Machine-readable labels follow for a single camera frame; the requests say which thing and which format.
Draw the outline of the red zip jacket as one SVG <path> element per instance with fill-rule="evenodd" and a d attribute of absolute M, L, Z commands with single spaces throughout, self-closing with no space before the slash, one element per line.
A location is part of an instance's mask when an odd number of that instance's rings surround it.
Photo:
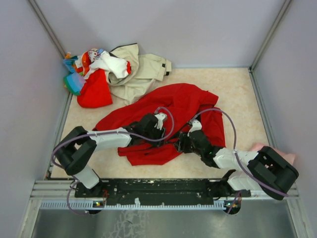
<path fill-rule="evenodd" d="M 178 83 L 159 87 L 137 102 L 119 108 L 95 126 L 95 131 L 112 130 L 139 121 L 144 115 L 153 113 L 158 107 L 167 108 L 174 119 L 167 119 L 164 127 L 175 135 L 180 129 L 188 130 L 185 125 L 197 113 L 201 113 L 200 122 L 203 132 L 213 145 L 224 147 L 225 135 L 222 114 L 210 111 L 218 101 L 218 96 L 200 89 L 193 84 Z M 171 136 L 162 147 L 154 147 L 148 142 L 139 145 L 118 148 L 119 156 L 127 157 L 133 166 L 163 165 L 180 155 L 172 145 Z"/>

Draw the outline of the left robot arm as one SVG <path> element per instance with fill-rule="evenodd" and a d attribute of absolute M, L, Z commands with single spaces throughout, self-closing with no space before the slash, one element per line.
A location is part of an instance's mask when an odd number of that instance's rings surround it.
<path fill-rule="evenodd" d="M 154 146 L 162 144 L 165 128 L 164 113 L 146 114 L 140 121 L 114 130 L 87 131 L 75 127 L 54 149 L 53 156 L 67 175 L 82 183 L 87 193 L 99 196 L 103 184 L 99 176 L 88 166 L 93 153 L 111 148 L 124 148 L 149 142 Z"/>

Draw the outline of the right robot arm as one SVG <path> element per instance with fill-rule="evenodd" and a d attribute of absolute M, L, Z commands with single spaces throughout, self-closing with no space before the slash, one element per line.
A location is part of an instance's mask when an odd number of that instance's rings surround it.
<path fill-rule="evenodd" d="M 282 200 L 299 177 L 299 172 L 268 146 L 259 151 L 231 150 L 211 144 L 202 130 L 180 133 L 174 147 L 180 153 L 195 153 L 208 167 L 227 169 L 229 176 L 221 184 L 227 196 L 240 190 L 262 190 Z"/>

